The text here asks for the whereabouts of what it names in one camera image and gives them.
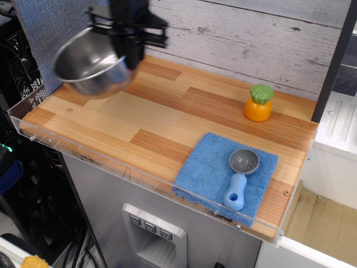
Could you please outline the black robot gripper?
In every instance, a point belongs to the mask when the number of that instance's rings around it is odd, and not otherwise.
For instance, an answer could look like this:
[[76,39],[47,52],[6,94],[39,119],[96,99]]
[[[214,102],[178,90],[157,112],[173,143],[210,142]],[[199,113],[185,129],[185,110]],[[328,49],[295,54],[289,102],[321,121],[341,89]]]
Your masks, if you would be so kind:
[[144,57],[144,45],[166,47],[168,23],[149,10],[149,1],[109,1],[86,8],[94,31],[110,36],[118,58],[130,70]]

